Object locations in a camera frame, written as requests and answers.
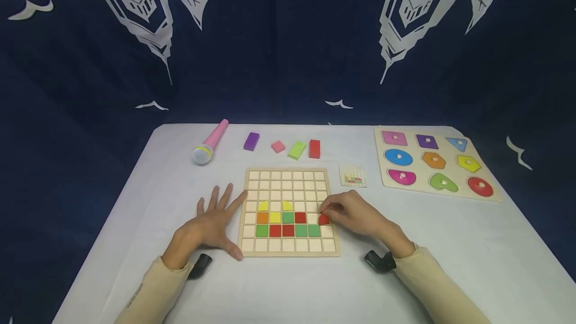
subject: wrist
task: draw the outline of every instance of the wrist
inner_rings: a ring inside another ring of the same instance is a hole
[[[170,270],[181,270],[188,264],[190,255],[198,248],[200,243],[200,240],[188,237],[188,235],[177,230],[162,255],[164,265]]]
[[[414,243],[404,234],[401,227],[388,219],[380,226],[376,237],[386,245],[395,258],[406,258],[416,251]]]

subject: green block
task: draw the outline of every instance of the green block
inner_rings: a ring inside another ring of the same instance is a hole
[[[304,151],[304,148],[306,148],[306,143],[297,141],[294,146],[292,146],[292,149],[289,150],[288,157],[295,161],[299,160],[300,155],[302,155],[302,152]]]
[[[292,211],[284,211],[284,213],[282,213],[282,223],[294,223],[294,213],[292,213]]]
[[[306,229],[306,225],[296,225],[296,237],[307,237],[308,230]]]
[[[321,236],[321,227],[319,225],[308,225],[308,235],[311,237]]]
[[[257,225],[257,226],[255,226],[255,236],[257,236],[257,237],[268,237],[268,225]]]

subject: blue circle puzzle piece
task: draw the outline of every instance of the blue circle puzzle piece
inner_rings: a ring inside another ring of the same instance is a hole
[[[413,162],[412,155],[400,149],[388,149],[384,152],[384,158],[392,164],[405,167]]]

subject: microphone mesh head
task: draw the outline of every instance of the microphone mesh head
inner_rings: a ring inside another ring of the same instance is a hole
[[[212,148],[203,143],[194,148],[192,160],[196,162],[196,164],[204,165],[212,160],[212,153]]]

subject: left hand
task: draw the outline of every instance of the left hand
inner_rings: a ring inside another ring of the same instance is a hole
[[[228,239],[226,227],[246,199],[247,191],[244,190],[227,207],[232,188],[233,185],[228,184],[224,195],[218,200],[220,188],[215,186],[206,210],[204,210],[204,198],[198,200],[196,218],[190,219],[176,230],[162,256],[162,261],[166,267],[171,270],[185,267],[189,256],[200,244],[224,249],[236,260],[242,260],[242,251],[238,245]]]

